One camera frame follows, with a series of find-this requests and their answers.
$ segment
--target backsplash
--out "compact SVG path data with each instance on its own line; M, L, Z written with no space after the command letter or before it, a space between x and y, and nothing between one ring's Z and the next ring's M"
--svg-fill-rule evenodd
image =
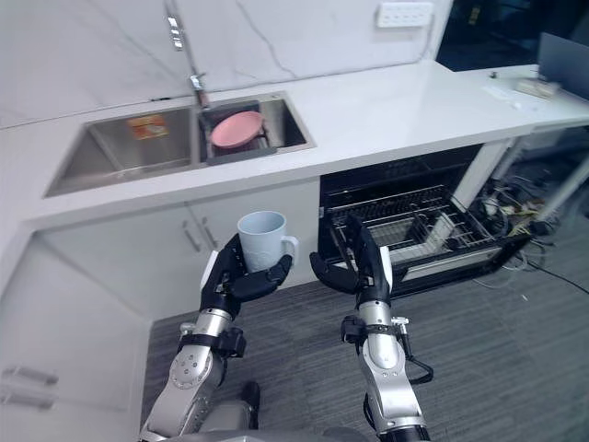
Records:
M428 29L377 29L376 0L178 0L210 90L434 58ZM190 94L163 0L4 0L0 127Z

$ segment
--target dishwasher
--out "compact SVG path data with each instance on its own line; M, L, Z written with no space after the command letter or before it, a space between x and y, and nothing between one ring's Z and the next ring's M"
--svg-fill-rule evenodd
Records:
M359 217L386 246L393 297L493 273L530 239L492 235L454 197L481 145L411 157L321 177L318 253L353 268L345 222Z

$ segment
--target stainless steel sink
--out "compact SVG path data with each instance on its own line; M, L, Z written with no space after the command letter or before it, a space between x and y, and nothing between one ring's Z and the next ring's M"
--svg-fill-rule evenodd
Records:
M209 142L215 123L252 105L264 116L261 145L238 154L219 155ZM194 107L183 107L89 122L46 196L312 146L306 127L283 92L216 101L202 113Z

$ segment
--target white mug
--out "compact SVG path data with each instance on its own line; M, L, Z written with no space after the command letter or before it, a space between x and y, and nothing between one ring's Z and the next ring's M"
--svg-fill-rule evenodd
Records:
M285 253L298 259L298 239L287 237L286 218L278 212L262 211L243 216L237 222L239 241L248 272L266 270Z

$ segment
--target electrical outlet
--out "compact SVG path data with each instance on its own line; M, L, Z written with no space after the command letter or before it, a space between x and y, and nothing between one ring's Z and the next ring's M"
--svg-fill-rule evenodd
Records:
M378 8L376 25L379 28L427 26L432 13L432 2L383 2Z

